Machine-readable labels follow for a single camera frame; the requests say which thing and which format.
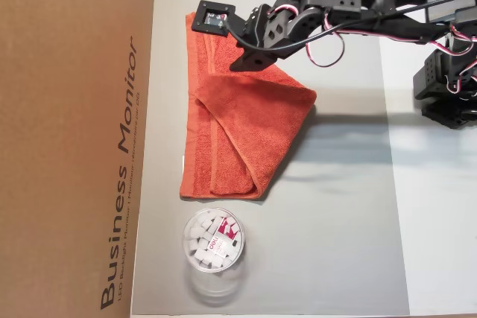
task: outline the gray surface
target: gray surface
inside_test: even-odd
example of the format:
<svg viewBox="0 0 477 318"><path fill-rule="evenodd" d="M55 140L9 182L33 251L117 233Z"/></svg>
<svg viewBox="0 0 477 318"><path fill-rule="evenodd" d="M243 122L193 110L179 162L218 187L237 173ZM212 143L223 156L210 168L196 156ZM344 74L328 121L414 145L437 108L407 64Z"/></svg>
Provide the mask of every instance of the gray surface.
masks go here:
<svg viewBox="0 0 477 318"><path fill-rule="evenodd" d="M242 17L274 2L213 1L235 4ZM315 68L304 51L278 63L317 90L317 112L265 201L183 201L184 15L198 2L154 0L133 313L409 314L378 40L347 36L346 55L330 69ZM319 43L323 63L339 52L330 36ZM192 293L197 279L181 247L186 221L207 206L232 211L247 233L240 289L218 307Z"/></svg>

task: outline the red label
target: red label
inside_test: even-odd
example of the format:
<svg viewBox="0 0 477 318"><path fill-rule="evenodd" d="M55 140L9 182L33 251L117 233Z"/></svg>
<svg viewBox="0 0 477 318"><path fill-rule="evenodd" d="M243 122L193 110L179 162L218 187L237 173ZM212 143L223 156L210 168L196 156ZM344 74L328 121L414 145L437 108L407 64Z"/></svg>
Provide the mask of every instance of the red label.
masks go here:
<svg viewBox="0 0 477 318"><path fill-rule="evenodd" d="M227 227L228 223L227 223L227 219L224 218L222 220L222 223L221 225L218 227L218 232L220 232L221 234L224 234L225 236L227 236L228 238L230 238L231 240L233 240L235 237L236 237L236 233L234 234L232 229L230 228L231 225L229 225L229 230L227 232L225 232L225 229Z"/></svg>

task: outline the white wire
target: white wire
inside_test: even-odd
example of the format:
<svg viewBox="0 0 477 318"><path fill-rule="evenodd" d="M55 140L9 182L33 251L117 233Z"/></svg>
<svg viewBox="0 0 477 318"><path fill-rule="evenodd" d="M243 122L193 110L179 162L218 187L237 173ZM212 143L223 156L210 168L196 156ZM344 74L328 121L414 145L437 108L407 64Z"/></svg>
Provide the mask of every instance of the white wire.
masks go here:
<svg viewBox="0 0 477 318"><path fill-rule="evenodd" d="M280 5L279 7L276 7L273 12L277 12L277 11L280 11L280 10L290 10L295 16L298 16L299 14L299 10L297 7L295 7L294 5L291 5L291 4L282 4ZM341 58L343 57L344 55L344 40L343 38L337 34L337 33L334 33L334 35L336 35L337 37L339 37L339 39L341 40L341 43L343 45L343 48L341 50L341 54L340 54L340 57L335 60L334 62L328 64L328 65L321 65L319 63L316 62L315 58L313 57L313 54L312 54L312 48L311 48L311 43L310 42L307 42L305 47L306 47L306 55L308 56L309 60L316 66L318 67L321 67L321 68L326 68L326 67L330 67L330 66L333 66L335 65L336 63L338 63L339 60L341 60Z"/></svg>
<svg viewBox="0 0 477 318"><path fill-rule="evenodd" d="M465 54L468 54L470 53L470 51L473 49L474 47L474 43L470 43L469 47L466 48L465 50L461 51L461 52L455 52L455 51L452 51L450 49L448 49L447 47L445 47L444 45L440 44L439 42L437 41L429 41L429 44L435 46L436 48L438 48L439 50L441 50L442 52L450 55L450 56L462 56L462 55L465 55Z"/></svg>
<svg viewBox="0 0 477 318"><path fill-rule="evenodd" d="M457 37L459 40L461 41L467 41L467 42L477 42L477 37L473 36L473 37L468 37L467 35L461 33L460 31L458 31L454 24L451 24L450 25L450 28L452 30L452 32L454 33L454 36Z"/></svg>
<svg viewBox="0 0 477 318"><path fill-rule="evenodd" d="M473 63L471 63L470 65L468 65L468 67L466 67L464 70L461 71L460 73L460 76L464 74L464 72L467 72L469 71L470 69L474 68L477 66L477 60L475 60Z"/></svg>
<svg viewBox="0 0 477 318"><path fill-rule="evenodd" d="M459 80L457 81L457 86L455 87L455 91L450 89L449 85L449 76L446 75L446 79L447 79L447 90L452 93L453 95L456 95L458 94L460 91L461 91L461 86L462 86L462 77L459 78Z"/></svg>

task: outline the clear plastic container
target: clear plastic container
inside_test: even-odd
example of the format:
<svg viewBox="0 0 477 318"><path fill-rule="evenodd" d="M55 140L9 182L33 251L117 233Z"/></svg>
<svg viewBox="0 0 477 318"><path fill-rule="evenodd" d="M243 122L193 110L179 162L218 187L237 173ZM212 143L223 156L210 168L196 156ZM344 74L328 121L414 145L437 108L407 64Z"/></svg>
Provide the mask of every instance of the clear plastic container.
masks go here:
<svg viewBox="0 0 477 318"><path fill-rule="evenodd" d="M206 249L203 248L203 240L200 243L202 248L197 248L202 249L205 252L209 252L206 254L204 260L199 259L201 255L196 255L197 249L194 249L195 244L190 242L197 241L198 246L200 239L207 241ZM226 209L210 208L200 210L199 212L195 213L195 215L187 222L186 227L184 228L183 249L187 260L194 268L205 273L217 273L233 266L240 258L240 255L244 249L244 245L244 227L240 220ZM217 261L220 261L221 259L217 258L216 256L223 259L222 265L220 267L216 267L217 262L215 267L212 266L212 262L208 262L208 259L211 257L215 258Z"/></svg>

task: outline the white object in container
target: white object in container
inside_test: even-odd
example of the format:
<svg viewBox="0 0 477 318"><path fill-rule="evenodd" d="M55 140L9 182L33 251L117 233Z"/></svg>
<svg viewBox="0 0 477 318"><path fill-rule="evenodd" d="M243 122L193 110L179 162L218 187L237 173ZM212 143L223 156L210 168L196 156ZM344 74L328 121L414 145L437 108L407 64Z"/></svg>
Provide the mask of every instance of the white object in container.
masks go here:
<svg viewBox="0 0 477 318"><path fill-rule="evenodd" d="M189 263L202 272L217 273L226 270L237 262L244 245L244 227L235 215L225 209L200 210L184 228L184 253Z"/></svg>

